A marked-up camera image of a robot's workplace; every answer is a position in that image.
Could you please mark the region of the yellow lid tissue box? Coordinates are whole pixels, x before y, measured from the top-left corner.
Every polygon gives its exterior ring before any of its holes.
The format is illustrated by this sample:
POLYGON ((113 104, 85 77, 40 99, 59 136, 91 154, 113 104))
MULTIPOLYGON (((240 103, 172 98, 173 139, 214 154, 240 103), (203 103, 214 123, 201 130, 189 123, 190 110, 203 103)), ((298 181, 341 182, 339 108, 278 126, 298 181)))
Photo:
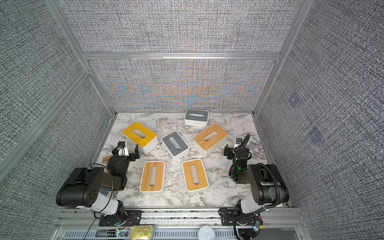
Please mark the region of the yellow lid tissue box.
POLYGON ((139 145, 139 150, 144 154, 150 153, 159 144, 157 134, 139 122, 134 122, 123 130, 123 135, 133 144, 139 145))

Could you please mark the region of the large bamboo lid tissue box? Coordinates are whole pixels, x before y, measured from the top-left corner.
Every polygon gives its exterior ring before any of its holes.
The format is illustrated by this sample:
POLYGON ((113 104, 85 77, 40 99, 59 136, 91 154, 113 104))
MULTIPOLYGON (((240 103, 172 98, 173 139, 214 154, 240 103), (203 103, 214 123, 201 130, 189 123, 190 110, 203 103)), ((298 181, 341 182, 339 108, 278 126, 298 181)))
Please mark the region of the large bamboo lid tissue box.
POLYGON ((212 124, 193 137, 193 146, 203 158, 206 158, 226 143, 228 135, 218 124, 212 124))

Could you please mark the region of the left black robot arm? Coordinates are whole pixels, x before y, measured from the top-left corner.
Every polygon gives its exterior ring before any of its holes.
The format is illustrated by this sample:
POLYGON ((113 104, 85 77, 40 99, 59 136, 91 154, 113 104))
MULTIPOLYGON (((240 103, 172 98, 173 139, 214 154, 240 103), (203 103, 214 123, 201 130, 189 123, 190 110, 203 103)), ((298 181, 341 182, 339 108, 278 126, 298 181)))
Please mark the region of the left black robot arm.
POLYGON ((122 201, 113 199, 114 193, 125 189, 127 171, 131 162, 140 158, 139 146, 130 153, 124 141, 112 150, 106 166, 90 164, 89 168, 76 168, 56 195, 62 207, 87 209, 99 220, 100 227, 138 226, 142 211, 125 210, 122 201))

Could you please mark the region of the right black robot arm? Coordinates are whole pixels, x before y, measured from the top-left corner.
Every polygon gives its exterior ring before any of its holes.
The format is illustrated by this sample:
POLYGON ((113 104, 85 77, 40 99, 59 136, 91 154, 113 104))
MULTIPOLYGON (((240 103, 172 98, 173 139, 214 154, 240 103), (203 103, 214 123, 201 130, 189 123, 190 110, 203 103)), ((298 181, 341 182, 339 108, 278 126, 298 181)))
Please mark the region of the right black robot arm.
POLYGON ((248 164, 252 154, 240 145, 225 146, 224 156, 232 161, 230 179, 236 184, 249 184, 251 195, 238 200, 233 210, 219 211, 223 225, 233 224, 235 220, 237 225, 250 225, 260 212, 289 201, 289 190, 275 164, 248 164))

